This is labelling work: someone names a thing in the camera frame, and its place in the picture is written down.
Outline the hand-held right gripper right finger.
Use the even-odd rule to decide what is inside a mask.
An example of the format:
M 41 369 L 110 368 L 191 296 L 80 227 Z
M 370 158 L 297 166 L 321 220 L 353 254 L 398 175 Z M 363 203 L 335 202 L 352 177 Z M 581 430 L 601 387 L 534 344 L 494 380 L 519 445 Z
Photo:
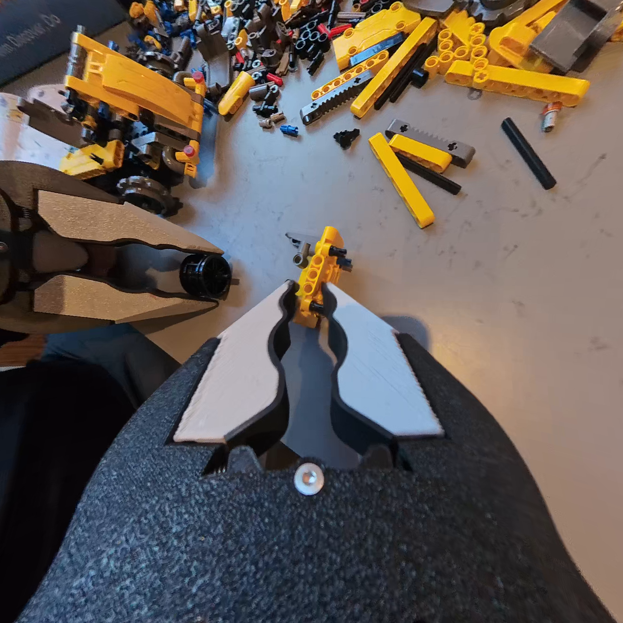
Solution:
M 393 327 L 334 284 L 323 286 L 331 425 L 344 442 L 398 442 L 445 432 Z

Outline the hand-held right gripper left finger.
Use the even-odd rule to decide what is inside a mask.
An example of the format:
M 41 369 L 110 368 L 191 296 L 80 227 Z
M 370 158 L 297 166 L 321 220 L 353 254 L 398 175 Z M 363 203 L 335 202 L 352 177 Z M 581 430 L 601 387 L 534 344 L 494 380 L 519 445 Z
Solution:
M 174 442 L 232 446 L 278 406 L 285 387 L 280 358 L 289 347 L 295 299 L 295 283 L 284 282 L 222 331 Z

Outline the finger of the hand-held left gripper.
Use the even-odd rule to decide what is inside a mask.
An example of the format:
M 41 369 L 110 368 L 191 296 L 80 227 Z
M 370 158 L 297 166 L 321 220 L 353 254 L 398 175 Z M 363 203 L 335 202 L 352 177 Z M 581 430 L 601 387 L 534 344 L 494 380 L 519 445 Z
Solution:
M 33 288 L 33 311 L 55 316 L 59 322 L 131 323 L 193 313 L 204 313 L 217 302 L 185 299 L 180 294 L 159 297 L 147 292 L 125 292 L 101 280 L 55 275 Z
M 102 244 L 138 243 L 186 253 L 223 251 L 202 237 L 132 204 L 38 191 L 38 213 L 59 236 Z

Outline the black toy wheel rim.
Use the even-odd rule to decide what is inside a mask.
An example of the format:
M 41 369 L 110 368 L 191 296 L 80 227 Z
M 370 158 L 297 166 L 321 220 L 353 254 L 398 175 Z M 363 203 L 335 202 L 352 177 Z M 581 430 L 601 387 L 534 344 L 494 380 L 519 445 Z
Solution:
M 192 297 L 222 299 L 229 292 L 232 269 L 219 253 L 195 253 L 182 261 L 179 279 L 184 291 Z

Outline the yellow grey toy claw assembly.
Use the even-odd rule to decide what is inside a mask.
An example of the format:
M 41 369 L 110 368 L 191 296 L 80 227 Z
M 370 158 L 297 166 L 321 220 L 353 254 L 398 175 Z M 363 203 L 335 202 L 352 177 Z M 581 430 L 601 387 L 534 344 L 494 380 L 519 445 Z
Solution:
M 285 236 L 296 248 L 293 263 L 301 270 L 294 322 L 315 328 L 324 315 L 322 285 L 338 284 L 343 272 L 352 271 L 352 261 L 335 227 L 326 226 L 318 240 L 295 232 Z

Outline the white instruction booklet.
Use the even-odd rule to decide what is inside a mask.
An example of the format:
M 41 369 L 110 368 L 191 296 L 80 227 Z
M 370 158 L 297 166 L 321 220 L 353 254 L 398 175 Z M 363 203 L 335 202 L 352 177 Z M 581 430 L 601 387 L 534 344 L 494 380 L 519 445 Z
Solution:
M 19 97 L 1 92 L 1 160 L 22 161 L 58 169 L 68 145 L 28 126 L 17 108 Z

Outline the yellow toy vehicle model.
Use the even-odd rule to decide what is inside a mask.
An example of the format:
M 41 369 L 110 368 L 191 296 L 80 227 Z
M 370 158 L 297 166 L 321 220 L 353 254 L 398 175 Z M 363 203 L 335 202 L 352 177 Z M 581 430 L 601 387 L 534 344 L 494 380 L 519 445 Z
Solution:
M 70 149 L 61 173 L 161 217 L 182 202 L 172 189 L 196 178 L 208 88 L 201 71 L 181 71 L 182 48 L 154 71 L 98 43 L 77 26 L 72 33 L 60 110 L 20 98 L 28 126 Z

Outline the dark grey cardboard box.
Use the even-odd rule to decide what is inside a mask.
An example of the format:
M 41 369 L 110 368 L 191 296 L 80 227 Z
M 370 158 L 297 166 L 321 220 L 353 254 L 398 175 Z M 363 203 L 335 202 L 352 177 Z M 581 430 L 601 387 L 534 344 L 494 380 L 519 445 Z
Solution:
M 100 34 L 126 20 L 131 1 L 1 1 L 1 85 L 69 50 L 72 32 Z

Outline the long yellow toy beam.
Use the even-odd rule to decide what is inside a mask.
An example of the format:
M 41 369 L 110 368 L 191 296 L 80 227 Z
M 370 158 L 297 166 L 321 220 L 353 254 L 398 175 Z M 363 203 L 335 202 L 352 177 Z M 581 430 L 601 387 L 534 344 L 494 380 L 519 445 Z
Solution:
M 377 133 L 368 142 L 417 225 L 421 229 L 430 226 L 435 221 L 435 215 L 383 135 Z

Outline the short black toy axle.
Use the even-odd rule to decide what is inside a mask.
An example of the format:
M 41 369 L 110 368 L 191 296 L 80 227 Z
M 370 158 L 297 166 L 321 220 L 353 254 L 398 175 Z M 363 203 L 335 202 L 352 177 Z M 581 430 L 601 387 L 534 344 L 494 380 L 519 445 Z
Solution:
M 411 173 L 414 173 L 415 175 L 427 180 L 438 188 L 441 188 L 454 196 L 458 195 L 461 192 L 462 186 L 460 184 L 455 183 L 451 179 L 448 179 L 440 173 L 437 173 L 432 169 L 429 169 L 404 155 L 398 153 L 396 153 L 395 155 L 399 162 L 402 164 L 402 166 Z

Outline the short yellow toy beam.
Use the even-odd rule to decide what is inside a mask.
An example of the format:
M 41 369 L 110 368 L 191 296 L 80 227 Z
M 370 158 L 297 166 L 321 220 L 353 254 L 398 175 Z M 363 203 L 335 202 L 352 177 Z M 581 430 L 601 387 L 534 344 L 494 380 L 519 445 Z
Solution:
M 407 136 L 395 134 L 389 141 L 389 147 L 396 154 L 439 174 L 444 173 L 452 162 L 452 156 L 447 152 Z

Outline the pile of small building pieces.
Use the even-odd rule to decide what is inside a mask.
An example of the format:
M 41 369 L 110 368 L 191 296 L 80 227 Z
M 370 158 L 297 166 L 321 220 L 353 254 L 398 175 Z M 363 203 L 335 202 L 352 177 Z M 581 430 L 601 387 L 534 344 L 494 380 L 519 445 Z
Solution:
M 331 43 L 365 17 L 341 1 L 123 1 L 133 35 L 128 55 L 173 79 L 178 72 L 199 73 L 207 84 L 204 111 L 217 104 L 246 72 L 253 84 L 267 87 L 261 103 L 272 104 L 282 77 L 309 62 L 313 75 Z

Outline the grey toothed toy rack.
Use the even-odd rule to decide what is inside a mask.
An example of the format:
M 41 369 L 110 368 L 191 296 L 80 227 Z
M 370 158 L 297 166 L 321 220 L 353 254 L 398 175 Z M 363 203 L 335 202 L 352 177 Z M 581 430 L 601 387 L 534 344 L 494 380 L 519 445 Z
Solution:
M 405 136 L 446 152 L 451 156 L 452 164 L 461 168 L 466 168 L 471 160 L 473 160 L 476 153 L 475 148 L 469 144 L 461 141 L 449 140 L 434 133 L 416 129 L 409 123 L 400 119 L 394 119 L 385 130 L 385 136 L 389 139 L 395 134 Z
M 310 125 L 320 119 L 325 113 L 356 98 L 373 77 L 374 72 L 370 69 L 366 70 L 347 80 L 326 95 L 304 106 L 300 110 L 301 122 L 305 126 Z

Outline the long black toy axle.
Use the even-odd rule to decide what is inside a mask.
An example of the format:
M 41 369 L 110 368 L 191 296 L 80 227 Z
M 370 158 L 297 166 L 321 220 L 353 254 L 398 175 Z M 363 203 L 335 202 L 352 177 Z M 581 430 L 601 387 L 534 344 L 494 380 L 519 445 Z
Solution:
M 505 118 L 501 123 L 501 129 L 543 189 L 547 191 L 553 189 L 556 186 L 556 179 L 552 176 L 549 169 L 534 151 L 532 145 L 521 133 L 514 121 L 510 117 Z

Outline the heap of yellow toy beams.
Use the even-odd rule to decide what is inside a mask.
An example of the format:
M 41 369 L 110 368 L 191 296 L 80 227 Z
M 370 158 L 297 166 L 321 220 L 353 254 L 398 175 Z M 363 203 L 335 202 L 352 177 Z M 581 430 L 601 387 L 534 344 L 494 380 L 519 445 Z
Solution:
M 424 63 L 426 69 L 432 69 L 432 75 L 440 74 L 445 78 L 447 69 L 456 60 L 473 63 L 479 58 L 487 58 L 491 64 L 489 48 L 485 45 L 484 27 L 468 16 L 466 11 L 455 10 L 443 20 L 437 20 L 422 18 L 401 2 L 394 2 L 389 9 L 366 18 L 356 27 L 349 27 L 334 41 L 333 48 L 339 69 L 346 69 L 348 62 L 356 54 L 370 50 L 373 45 L 395 34 L 406 35 L 406 38 L 354 99 L 350 111 L 356 118 L 363 118 L 373 109 L 390 83 L 398 76 L 399 71 L 414 58 L 417 48 L 433 41 L 435 35 L 442 35 L 441 43 L 438 45 L 440 53 L 437 55 L 430 53 Z

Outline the yellow holed toy beam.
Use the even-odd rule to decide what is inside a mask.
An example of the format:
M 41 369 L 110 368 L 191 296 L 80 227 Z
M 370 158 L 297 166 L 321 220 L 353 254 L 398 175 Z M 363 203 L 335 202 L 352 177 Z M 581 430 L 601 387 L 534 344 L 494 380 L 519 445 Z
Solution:
M 491 65 L 487 58 L 473 63 L 454 61 L 445 80 L 457 86 L 566 107 L 578 105 L 591 85 L 584 79 Z

